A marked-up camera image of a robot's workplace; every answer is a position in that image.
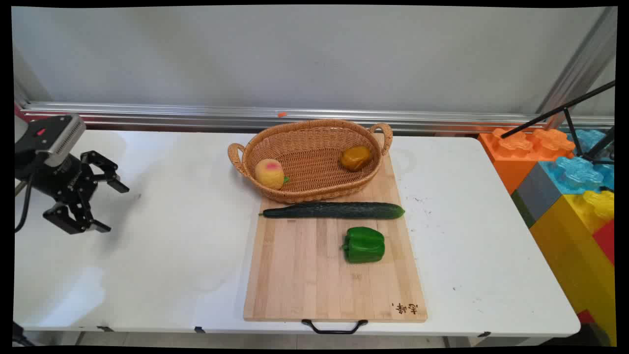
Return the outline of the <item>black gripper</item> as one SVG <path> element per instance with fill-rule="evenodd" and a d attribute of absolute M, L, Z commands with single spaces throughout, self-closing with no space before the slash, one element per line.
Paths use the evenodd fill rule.
<path fill-rule="evenodd" d="M 108 233 L 110 226 L 95 219 L 90 199 L 96 184 L 104 182 L 119 193 L 130 188 L 120 181 L 118 165 L 97 151 L 87 151 L 78 159 L 68 155 L 57 167 L 43 162 L 33 150 L 14 155 L 14 176 L 27 184 L 23 204 L 28 208 L 33 190 L 50 196 L 57 203 L 43 213 L 44 219 L 69 235 L 88 231 Z"/>

